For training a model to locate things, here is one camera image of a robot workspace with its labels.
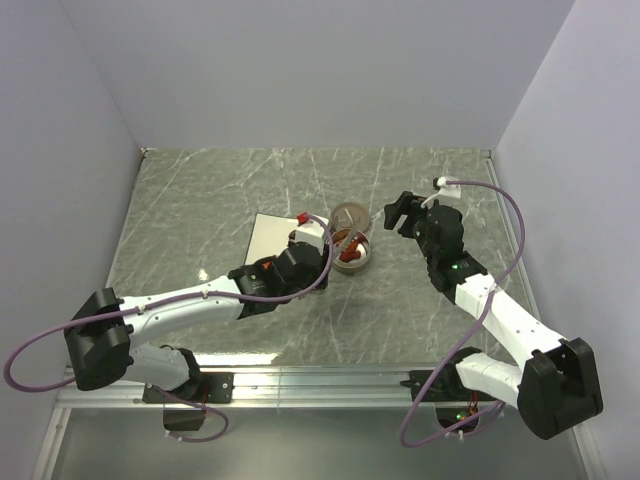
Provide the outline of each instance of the white plastic arm segment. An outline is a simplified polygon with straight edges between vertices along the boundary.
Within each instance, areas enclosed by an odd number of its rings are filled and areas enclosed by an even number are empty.
[[[456,289],[456,305],[479,318],[493,284],[491,275],[478,274],[467,278]],[[553,350],[564,338],[538,322],[500,287],[496,287],[491,310],[483,326],[507,349],[520,370],[532,357],[531,352]]]
[[[476,353],[458,363],[456,370],[465,388],[485,392],[518,408],[518,385],[522,372],[515,365]]]
[[[329,220],[320,218],[325,224],[329,225]],[[329,241],[325,238],[324,228],[322,228],[315,220],[309,219],[306,223],[298,225],[295,228],[295,242],[306,242],[318,249],[320,254],[324,252],[324,244]]]
[[[160,335],[175,332],[202,323],[227,322],[237,320],[242,313],[243,305],[235,298],[215,297],[213,291],[240,293],[236,282],[226,276],[216,278],[207,283],[173,292],[161,293],[146,297],[124,297],[121,309],[140,307],[168,297],[184,293],[202,292],[201,297],[143,311],[141,314],[127,315],[125,324],[133,326],[131,349],[135,349]]]
[[[189,380],[189,366],[180,351],[145,343],[129,351],[133,365],[127,367],[122,380],[149,383],[173,390]]]

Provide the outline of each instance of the robotic arm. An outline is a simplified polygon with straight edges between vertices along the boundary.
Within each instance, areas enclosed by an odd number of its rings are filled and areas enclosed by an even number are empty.
[[[136,307],[138,313],[65,330],[78,389],[95,390],[122,379],[155,385],[182,399],[201,395],[209,379],[200,372],[193,353],[148,342],[201,323],[271,312],[290,301],[285,296],[310,287],[330,261],[330,249],[325,229],[318,222],[306,215],[300,216],[299,222],[288,247],[279,255],[241,266],[202,285],[144,297],[117,298],[111,288],[94,293],[74,319]],[[317,288],[326,288],[327,278]],[[254,300],[216,292],[248,295]],[[255,297],[269,298],[269,302]]]
[[[427,261],[433,286],[451,303],[478,319],[489,292],[493,303],[484,322],[506,348],[516,366],[494,360],[472,347],[450,361],[450,388],[460,384],[516,407],[525,424],[549,439],[602,412],[602,395],[594,354],[582,339],[568,341],[545,327],[495,285],[494,278],[464,250],[462,214],[440,201],[460,198],[460,186],[434,180],[438,193],[429,198],[403,192],[384,208],[384,228],[412,238]]]

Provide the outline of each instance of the white enclosure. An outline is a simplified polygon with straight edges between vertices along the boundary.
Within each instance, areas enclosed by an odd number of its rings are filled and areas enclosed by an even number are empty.
[[[640,3],[576,2],[497,149],[543,318],[596,352],[611,479],[638,478]]]
[[[147,147],[498,143],[571,0],[61,0]]]
[[[596,352],[607,472],[638,478],[640,4],[573,3],[2,2],[0,354],[104,285],[139,147],[495,149],[542,317]],[[56,338],[16,373],[66,358]],[[54,395],[0,395],[26,478]]]

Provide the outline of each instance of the marble surface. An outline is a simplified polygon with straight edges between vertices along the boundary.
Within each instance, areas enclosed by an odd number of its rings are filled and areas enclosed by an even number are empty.
[[[157,340],[207,354],[209,364],[331,365],[435,362],[472,318],[431,286],[414,241],[383,229],[383,206],[434,176],[490,181],[475,149],[150,150],[132,198],[111,286],[119,296],[184,288],[243,263],[257,212],[328,216],[356,201],[371,212],[373,256],[353,277],[270,314],[208,324]],[[466,248],[493,273],[513,252],[495,194],[463,187]],[[506,290],[529,308],[519,274]],[[469,342],[510,357],[486,331]]]

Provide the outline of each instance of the white sheet of paper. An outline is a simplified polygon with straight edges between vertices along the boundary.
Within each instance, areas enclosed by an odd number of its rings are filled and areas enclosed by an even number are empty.
[[[276,217],[258,213],[245,257],[245,265],[272,255],[280,255],[289,244],[289,234],[298,226],[295,218]]]

